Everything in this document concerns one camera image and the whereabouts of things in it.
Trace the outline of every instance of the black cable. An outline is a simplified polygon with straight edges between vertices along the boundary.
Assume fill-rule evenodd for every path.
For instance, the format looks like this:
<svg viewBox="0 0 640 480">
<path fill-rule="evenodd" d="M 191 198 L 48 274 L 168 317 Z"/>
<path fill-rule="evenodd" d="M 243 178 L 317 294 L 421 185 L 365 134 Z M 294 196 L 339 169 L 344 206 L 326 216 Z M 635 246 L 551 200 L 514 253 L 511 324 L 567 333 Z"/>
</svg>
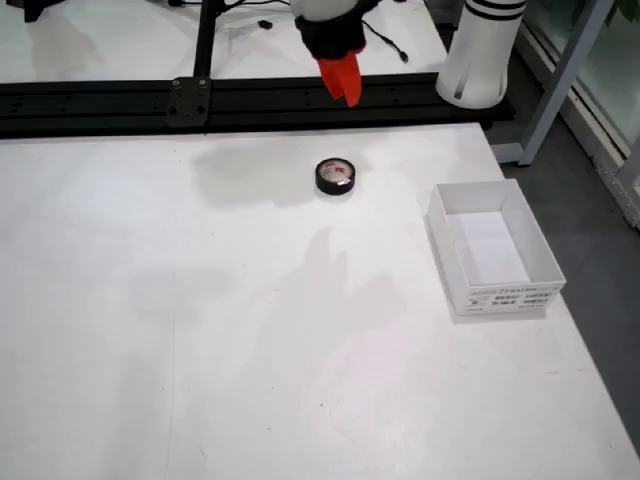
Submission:
<svg viewBox="0 0 640 480">
<path fill-rule="evenodd" d="M 260 0 L 260 1 L 255 1 L 255 0 L 251 0 L 251 1 L 247 1 L 247 0 L 237 0 L 235 3 L 232 3 L 231 5 L 226 5 L 224 12 L 228 12 L 229 10 L 236 8 L 236 7 L 240 7 L 240 6 L 251 6 L 251 5 L 268 5 L 270 3 L 281 3 L 283 5 L 291 5 L 289 2 L 287 2 L 286 0 Z M 183 5 L 202 5 L 202 2 L 187 2 L 184 1 L 182 2 Z M 373 28 L 371 25 L 369 25 L 369 23 L 367 23 L 364 19 L 362 19 L 362 24 L 367 27 L 371 33 L 373 33 L 376 37 L 378 37 L 380 40 L 382 40 L 384 43 L 386 43 L 388 46 L 390 46 L 391 48 L 393 48 L 396 52 L 398 52 L 398 56 L 400 57 L 400 60 L 402 60 L 403 63 L 407 63 L 409 62 L 409 55 L 403 51 L 400 47 L 398 47 L 398 45 L 396 44 L 396 42 L 394 42 L 393 40 L 391 40 L 389 37 L 381 34 L 380 32 L 378 32 L 375 28 Z"/>
<path fill-rule="evenodd" d="M 403 63 L 407 63 L 409 61 L 409 55 L 407 55 L 405 51 L 401 50 L 400 47 L 396 45 L 396 42 L 391 40 L 389 37 L 385 37 L 384 35 L 382 35 L 380 32 L 374 29 L 371 25 L 369 25 L 364 19 L 362 19 L 362 24 L 365 27 L 367 27 L 369 30 L 371 30 L 371 33 L 373 33 L 376 37 L 378 37 L 380 40 L 382 40 L 384 43 L 386 43 L 391 48 L 393 48 L 396 52 L 398 52 L 398 55 L 400 56 L 400 60 L 402 60 Z"/>
</svg>

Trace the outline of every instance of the metal bracket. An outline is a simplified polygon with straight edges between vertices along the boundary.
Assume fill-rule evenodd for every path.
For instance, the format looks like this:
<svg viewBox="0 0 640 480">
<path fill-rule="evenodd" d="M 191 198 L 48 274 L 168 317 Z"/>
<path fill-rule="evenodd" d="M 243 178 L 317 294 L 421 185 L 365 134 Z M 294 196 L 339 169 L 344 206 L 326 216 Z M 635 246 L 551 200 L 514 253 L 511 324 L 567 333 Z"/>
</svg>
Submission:
<svg viewBox="0 0 640 480">
<path fill-rule="evenodd" d="M 616 203 L 620 206 L 624 213 L 625 220 L 633 228 L 640 228 L 640 202 L 637 202 L 637 194 L 635 192 L 629 192 L 624 185 L 616 177 L 616 173 L 612 172 L 607 166 L 599 161 L 597 158 L 593 158 L 593 165 L 598 175 L 604 182 L 605 186 L 613 195 Z"/>
<path fill-rule="evenodd" d="M 175 128 L 204 127 L 209 118 L 211 79 L 178 77 L 171 82 L 167 125 Z"/>
</svg>

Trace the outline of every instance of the white tabletop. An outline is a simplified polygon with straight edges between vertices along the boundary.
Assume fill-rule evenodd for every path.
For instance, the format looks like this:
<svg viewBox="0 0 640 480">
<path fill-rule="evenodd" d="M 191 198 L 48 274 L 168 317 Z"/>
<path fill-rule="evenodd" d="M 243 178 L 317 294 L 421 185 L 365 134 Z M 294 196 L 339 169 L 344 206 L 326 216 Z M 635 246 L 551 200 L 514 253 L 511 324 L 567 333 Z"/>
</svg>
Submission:
<svg viewBox="0 0 640 480">
<path fill-rule="evenodd" d="M 345 198 L 314 190 L 340 155 Z M 0 144 L 2 478 L 637 479 L 571 315 L 450 313 L 477 126 Z"/>
<path fill-rule="evenodd" d="M 25 25 L 22 11 L 0 4 L 0 83 L 162 80 L 193 73 L 199 7 L 166 0 L 67 0 Z M 366 20 L 409 54 L 371 32 L 359 56 L 363 74 L 437 71 L 446 57 L 423 0 L 385 0 Z M 269 20 L 271 30 L 258 27 Z M 286 5 L 237 8 L 218 20 L 212 78 L 317 76 Z"/>
</svg>

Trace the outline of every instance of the white cardboard box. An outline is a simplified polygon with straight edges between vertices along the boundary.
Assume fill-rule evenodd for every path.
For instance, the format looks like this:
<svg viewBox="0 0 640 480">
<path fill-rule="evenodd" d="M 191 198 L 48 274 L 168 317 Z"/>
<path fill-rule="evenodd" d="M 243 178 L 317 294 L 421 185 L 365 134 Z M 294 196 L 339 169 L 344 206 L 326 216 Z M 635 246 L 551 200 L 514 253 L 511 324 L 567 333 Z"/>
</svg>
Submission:
<svg viewBox="0 0 640 480">
<path fill-rule="evenodd" d="M 426 220 L 458 315 L 545 308 L 566 283 L 515 180 L 436 185 Z"/>
</svg>

